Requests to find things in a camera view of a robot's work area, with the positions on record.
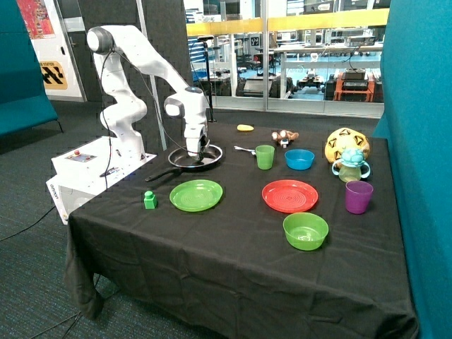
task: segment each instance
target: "yellow ball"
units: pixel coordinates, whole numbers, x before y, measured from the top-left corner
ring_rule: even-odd
[[[362,133],[347,127],[334,131],[328,137],[325,145],[325,156],[329,163],[340,159],[346,148],[359,148],[367,159],[370,154],[369,139]]]

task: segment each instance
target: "frying pan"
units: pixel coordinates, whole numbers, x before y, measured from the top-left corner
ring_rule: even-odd
[[[201,161],[196,161],[183,148],[173,150],[168,155],[168,161],[173,167],[167,168],[157,175],[152,175],[146,178],[145,181],[152,182],[169,173],[202,172],[209,170],[218,164],[218,160],[223,156],[223,151],[215,145],[209,145],[204,150],[203,155],[204,158]]]

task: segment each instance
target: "teal couch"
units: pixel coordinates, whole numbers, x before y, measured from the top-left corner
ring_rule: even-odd
[[[58,119],[16,0],[0,1],[0,136]]]
[[[388,139],[421,338],[452,338],[451,23],[450,1],[391,2],[374,132]]]

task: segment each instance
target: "green cup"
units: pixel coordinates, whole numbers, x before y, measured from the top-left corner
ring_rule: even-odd
[[[257,167],[261,170],[269,170],[273,166],[275,148],[270,145],[260,145],[256,147]]]

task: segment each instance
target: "cup handle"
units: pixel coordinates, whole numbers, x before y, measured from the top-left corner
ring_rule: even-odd
[[[368,164],[367,162],[365,162],[365,161],[364,161],[363,166],[367,166],[367,168],[369,169],[369,171],[367,171],[364,175],[361,176],[361,178],[366,179],[366,178],[369,176],[369,174],[370,174],[370,166],[369,166],[369,164]]]
[[[340,162],[342,162],[341,159],[336,160],[335,162],[333,162],[333,165],[331,166],[331,171],[333,171],[333,174],[334,174],[334,175],[339,175],[339,172],[336,171],[334,167],[336,166],[336,164],[338,164],[338,163],[340,163]]]

